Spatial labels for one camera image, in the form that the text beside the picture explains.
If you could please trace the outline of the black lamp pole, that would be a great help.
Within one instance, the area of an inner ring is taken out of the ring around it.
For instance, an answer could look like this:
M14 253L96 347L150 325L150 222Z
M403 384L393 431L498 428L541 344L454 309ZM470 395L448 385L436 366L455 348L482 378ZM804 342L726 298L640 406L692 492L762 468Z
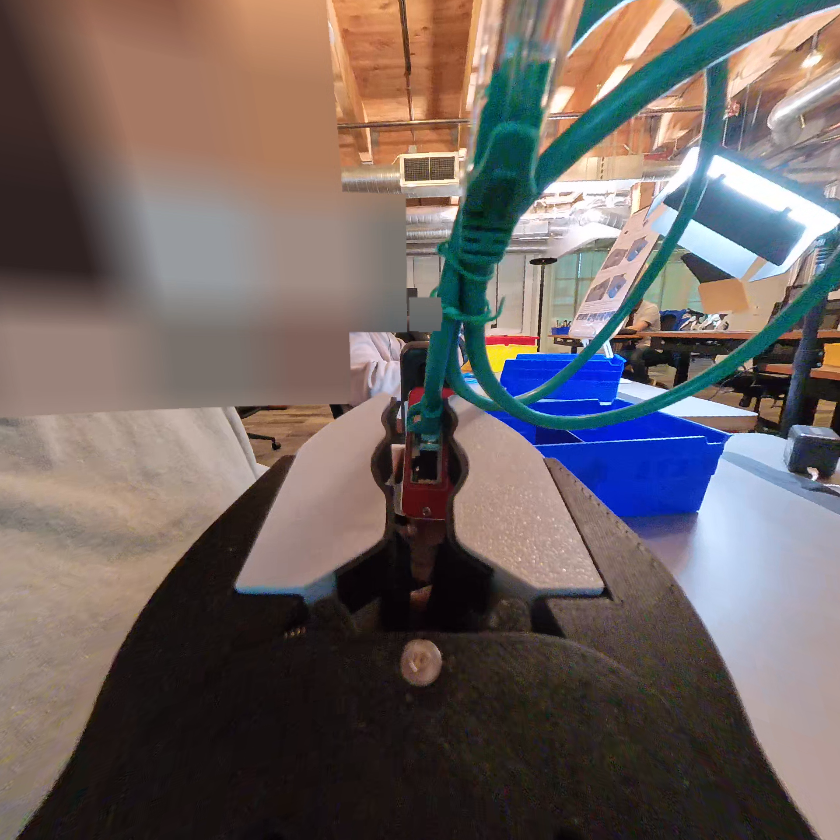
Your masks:
M821 245L815 246L813 252L804 257L794 275L793 284L785 291L783 303L790 305L797 299L806 286L810 285L814 276L821 273L827 263L838 252L838 234L825 236ZM791 383L784 400L784 407L780 418L780 435L787 438L794 425L812 425L816 403L806 397L806 384L812 369L816 366L817 334L819 333L826 309L827 295L804 315L801 330L802 337L794 353Z

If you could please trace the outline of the black office chair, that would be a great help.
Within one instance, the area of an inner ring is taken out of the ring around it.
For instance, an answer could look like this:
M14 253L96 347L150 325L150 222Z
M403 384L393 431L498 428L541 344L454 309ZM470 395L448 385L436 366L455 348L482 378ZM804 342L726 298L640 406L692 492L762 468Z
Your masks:
M780 402L784 407L790 382L788 374L751 369L736 373L728 384L733 392L740 394L738 406L756 413L759 430L777 433L780 431L780 422L761 414L762 400L771 399L772 403Z

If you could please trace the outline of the wooden desk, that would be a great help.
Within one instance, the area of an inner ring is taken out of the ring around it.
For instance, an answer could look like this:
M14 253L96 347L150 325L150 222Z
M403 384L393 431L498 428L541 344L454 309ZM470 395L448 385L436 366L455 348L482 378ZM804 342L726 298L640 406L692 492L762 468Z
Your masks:
M715 360L720 355L735 351L753 337L753 332L721 330L649 332L647 341L653 351L653 360L648 364L674 367L675 384L679 385L688 380L693 359ZM766 351L753 356L751 364L760 371L774 371L782 365L791 372L801 338L801 330L783 333ZM828 354L827 364L838 366L838 348L839 331L820 329L815 340L814 365L824 364L825 354Z

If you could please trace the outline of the silver air duct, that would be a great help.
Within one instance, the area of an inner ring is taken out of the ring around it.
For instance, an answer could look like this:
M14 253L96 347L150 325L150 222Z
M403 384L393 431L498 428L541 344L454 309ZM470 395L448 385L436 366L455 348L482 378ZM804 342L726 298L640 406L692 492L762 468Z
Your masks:
M838 98L839 65L792 91L770 111L767 126L775 144L792 143L802 130L802 118L810 111Z
M342 191L345 193L401 194L402 176L395 165L361 165L342 169Z

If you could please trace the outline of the yellow storage bin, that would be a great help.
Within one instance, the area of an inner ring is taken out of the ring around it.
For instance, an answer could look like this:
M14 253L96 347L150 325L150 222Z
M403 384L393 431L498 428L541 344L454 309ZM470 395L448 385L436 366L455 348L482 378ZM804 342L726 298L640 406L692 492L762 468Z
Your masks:
M537 352L536 343L488 343L486 345L489 366L495 375L501 375L505 363L508 361L514 361L519 356L535 354Z

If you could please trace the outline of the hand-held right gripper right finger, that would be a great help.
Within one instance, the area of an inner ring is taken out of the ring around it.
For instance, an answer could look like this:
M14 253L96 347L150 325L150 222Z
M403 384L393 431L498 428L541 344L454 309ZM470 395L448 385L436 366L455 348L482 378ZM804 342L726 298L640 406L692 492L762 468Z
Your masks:
M525 602L602 595L602 577L540 452L468 401L449 406L465 463L451 514L457 544L490 567L500 592Z

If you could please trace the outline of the poster board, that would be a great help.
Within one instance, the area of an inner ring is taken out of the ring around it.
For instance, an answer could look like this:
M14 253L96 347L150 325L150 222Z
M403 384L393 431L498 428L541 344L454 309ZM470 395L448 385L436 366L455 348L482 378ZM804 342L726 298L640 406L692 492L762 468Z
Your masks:
M649 212L640 209L626 221L570 323L572 338L593 339L624 304L659 239Z

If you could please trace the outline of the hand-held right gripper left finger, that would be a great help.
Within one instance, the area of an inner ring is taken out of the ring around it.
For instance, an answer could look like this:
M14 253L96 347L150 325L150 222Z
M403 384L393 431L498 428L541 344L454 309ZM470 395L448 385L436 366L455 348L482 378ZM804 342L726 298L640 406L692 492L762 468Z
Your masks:
M375 477L385 444L377 395L334 419L307 441L277 496L235 582L242 595L296 595L313 604L337 592L339 573L385 543L390 498Z

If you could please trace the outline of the blue divided plastic bin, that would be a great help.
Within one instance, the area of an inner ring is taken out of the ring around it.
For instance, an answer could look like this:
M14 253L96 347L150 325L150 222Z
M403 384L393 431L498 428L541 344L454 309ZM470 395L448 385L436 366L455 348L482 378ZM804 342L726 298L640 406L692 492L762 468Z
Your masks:
M558 460L620 518L697 513L730 438L666 413L572 431L490 414Z

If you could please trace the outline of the light panel lamp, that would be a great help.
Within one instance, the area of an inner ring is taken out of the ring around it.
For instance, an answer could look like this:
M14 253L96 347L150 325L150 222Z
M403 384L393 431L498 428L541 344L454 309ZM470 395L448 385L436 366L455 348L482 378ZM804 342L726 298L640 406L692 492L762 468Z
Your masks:
M818 191L724 151L710 160L700 202L679 237L699 281L702 311L739 312L735 287L781 276L838 226L838 204Z

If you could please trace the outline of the dark grey charger block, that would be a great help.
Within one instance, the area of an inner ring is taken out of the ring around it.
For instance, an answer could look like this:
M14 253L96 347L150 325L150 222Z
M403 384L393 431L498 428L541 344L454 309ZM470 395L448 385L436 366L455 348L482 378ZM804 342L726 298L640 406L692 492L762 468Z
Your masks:
M831 428L791 426L784 449L788 471L805 475L814 469L820 478L830 478L837 470L838 460L839 436Z

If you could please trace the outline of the white air vent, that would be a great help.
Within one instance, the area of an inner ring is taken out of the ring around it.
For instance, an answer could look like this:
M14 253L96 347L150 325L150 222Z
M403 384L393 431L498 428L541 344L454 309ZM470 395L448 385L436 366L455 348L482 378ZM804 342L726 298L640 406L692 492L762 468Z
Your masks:
M457 185L460 175L456 152L418 153L398 156L401 185L405 189Z

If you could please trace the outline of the black tape strip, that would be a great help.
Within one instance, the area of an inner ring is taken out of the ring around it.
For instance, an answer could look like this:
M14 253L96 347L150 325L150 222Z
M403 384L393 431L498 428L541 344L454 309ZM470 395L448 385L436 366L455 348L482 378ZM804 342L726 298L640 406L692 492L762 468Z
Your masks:
M805 476L765 465L746 455L725 452L721 456L721 460L745 469L750 474L762 478L775 487L787 490L821 508L839 514L838 486L829 486Z

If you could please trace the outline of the black floor lamp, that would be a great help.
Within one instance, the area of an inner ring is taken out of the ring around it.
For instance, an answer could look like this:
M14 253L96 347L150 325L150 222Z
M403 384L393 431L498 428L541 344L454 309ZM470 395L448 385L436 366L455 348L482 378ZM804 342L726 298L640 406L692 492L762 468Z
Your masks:
M544 286L545 286L545 270L546 266L552 266L558 261L556 256L541 256L531 259L530 265L531 266L539 266L540 274L539 274L539 305L538 305L538 315L536 321L536 336L537 342L535 349L537 353L541 352L541 341L542 341L542 328L543 328L543 299L544 299Z

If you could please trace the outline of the red cable coupler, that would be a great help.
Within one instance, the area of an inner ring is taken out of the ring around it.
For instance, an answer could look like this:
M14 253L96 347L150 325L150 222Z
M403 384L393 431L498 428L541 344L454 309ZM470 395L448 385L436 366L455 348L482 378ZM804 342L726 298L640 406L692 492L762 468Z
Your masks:
M445 521L450 498L460 479L455 453L452 416L445 414L437 442L406 430L403 450L400 508L408 519Z

